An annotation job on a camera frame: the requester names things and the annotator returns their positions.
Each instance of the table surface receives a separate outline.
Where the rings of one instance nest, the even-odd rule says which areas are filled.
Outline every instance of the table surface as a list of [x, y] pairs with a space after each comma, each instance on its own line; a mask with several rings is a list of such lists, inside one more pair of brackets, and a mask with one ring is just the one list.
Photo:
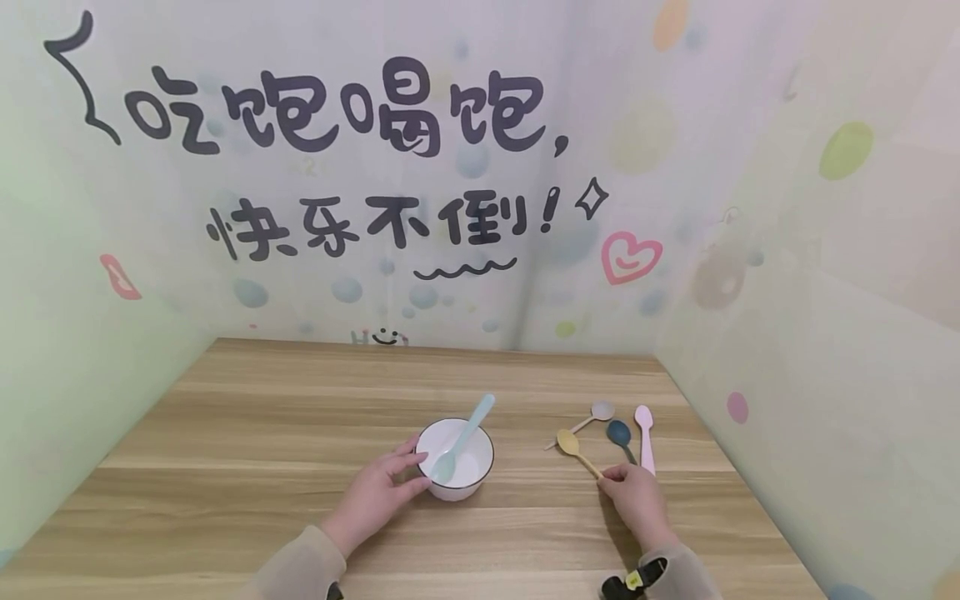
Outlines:
[[[630, 423], [647, 404], [658, 477], [681, 538], [724, 596], [823, 598], [653, 358], [220, 340], [66, 500], [4, 571], [3, 598], [226, 598], [352, 474], [485, 392], [496, 448], [468, 500], [425, 494], [350, 560], [348, 598], [596, 598], [640, 549], [553, 434], [596, 399]], [[624, 459], [602, 424], [598, 466]]]

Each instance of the pink heart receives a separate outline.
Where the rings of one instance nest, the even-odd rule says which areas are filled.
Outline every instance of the pink heart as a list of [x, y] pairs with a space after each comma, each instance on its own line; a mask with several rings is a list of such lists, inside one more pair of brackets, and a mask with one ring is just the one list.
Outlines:
[[[613, 265], [611, 264], [611, 254], [610, 248], [613, 245], [613, 242], [623, 240], [627, 243], [627, 256], [636, 256], [645, 250], [654, 251], [653, 258], [650, 259], [643, 267], [640, 267], [638, 270], [625, 275], [617, 275], [613, 272]], [[604, 273], [607, 274], [607, 281], [610, 282], [610, 285], [620, 285], [621, 283], [627, 283], [628, 281], [633, 281], [634, 279], [640, 279], [641, 277], [647, 275], [653, 268], [657, 266], [657, 263], [660, 262], [660, 256], [663, 255], [663, 244], [656, 240], [644, 240], [642, 242], [637, 242], [636, 236], [630, 233], [629, 231], [618, 231], [607, 238], [603, 243], [603, 249], [600, 251], [600, 260], [603, 262]], [[625, 261], [621, 257], [617, 257], [614, 262], [616, 266], [625, 271], [630, 271], [640, 266], [640, 261], [634, 260], [631, 262]]]
[[117, 293], [117, 296], [124, 300], [140, 300], [142, 298], [127, 278], [127, 274], [123, 272], [120, 261], [113, 254], [101, 254], [100, 264], [104, 266], [104, 269], [107, 269], [110, 276], [110, 286]]

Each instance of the hand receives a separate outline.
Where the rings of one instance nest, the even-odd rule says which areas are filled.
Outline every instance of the hand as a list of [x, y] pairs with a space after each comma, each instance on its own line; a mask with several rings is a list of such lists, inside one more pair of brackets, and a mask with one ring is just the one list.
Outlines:
[[337, 508], [320, 528], [348, 558], [361, 543], [390, 522], [397, 511], [430, 487], [429, 477], [397, 484], [394, 478], [426, 460], [426, 452], [412, 454], [420, 436], [363, 467], [350, 483]]
[[597, 485], [613, 500], [644, 552], [680, 543], [670, 529], [660, 484], [650, 471], [637, 465], [617, 465], [603, 471]]

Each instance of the wavy line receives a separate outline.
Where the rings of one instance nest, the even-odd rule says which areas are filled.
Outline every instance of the wavy line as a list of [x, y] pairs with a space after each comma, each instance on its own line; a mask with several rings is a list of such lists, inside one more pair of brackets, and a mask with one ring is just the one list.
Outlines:
[[473, 273], [474, 275], [483, 275], [483, 274], [489, 273], [491, 269], [496, 269], [497, 271], [506, 271], [507, 269], [510, 269], [511, 267], [513, 267], [515, 264], [516, 264], [516, 258], [512, 258], [510, 262], [508, 262], [505, 265], [498, 265], [492, 260], [488, 260], [487, 264], [484, 265], [483, 269], [474, 269], [469, 265], [462, 265], [459, 269], [457, 269], [453, 273], [448, 273], [443, 269], [437, 269], [430, 275], [424, 275], [418, 271], [414, 271], [414, 275], [420, 279], [423, 279], [424, 281], [436, 279], [437, 277], [446, 277], [447, 279], [452, 279], [454, 277], [459, 277], [466, 272]]
[[48, 39], [43, 42], [43, 49], [70, 73], [77, 82], [77, 85], [80, 86], [80, 90], [84, 93], [84, 100], [86, 101], [84, 122], [90, 127], [95, 127], [109, 135], [113, 143], [119, 146], [120, 136], [117, 135], [117, 132], [113, 130], [113, 127], [97, 118], [97, 107], [93, 104], [93, 94], [90, 93], [90, 88], [86, 85], [84, 76], [80, 74], [77, 67], [63, 57], [65, 53], [76, 50], [86, 44], [86, 41], [90, 39], [90, 34], [92, 33], [93, 15], [90, 14], [90, 11], [84, 11], [84, 14], [80, 17], [80, 29], [77, 30], [76, 34], [66, 39]]

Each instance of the beige sleeve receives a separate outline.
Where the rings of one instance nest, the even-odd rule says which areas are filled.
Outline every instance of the beige sleeve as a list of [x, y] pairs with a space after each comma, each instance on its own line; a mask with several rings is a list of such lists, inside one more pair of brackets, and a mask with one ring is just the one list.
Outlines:
[[659, 557], [667, 560], [666, 570], [647, 588], [647, 600], [722, 600], [707, 568], [692, 550], [676, 545], [648, 552], [640, 558], [640, 566]]
[[346, 570], [347, 562], [337, 546], [310, 525], [299, 538], [280, 548], [235, 600], [326, 600], [330, 586]]

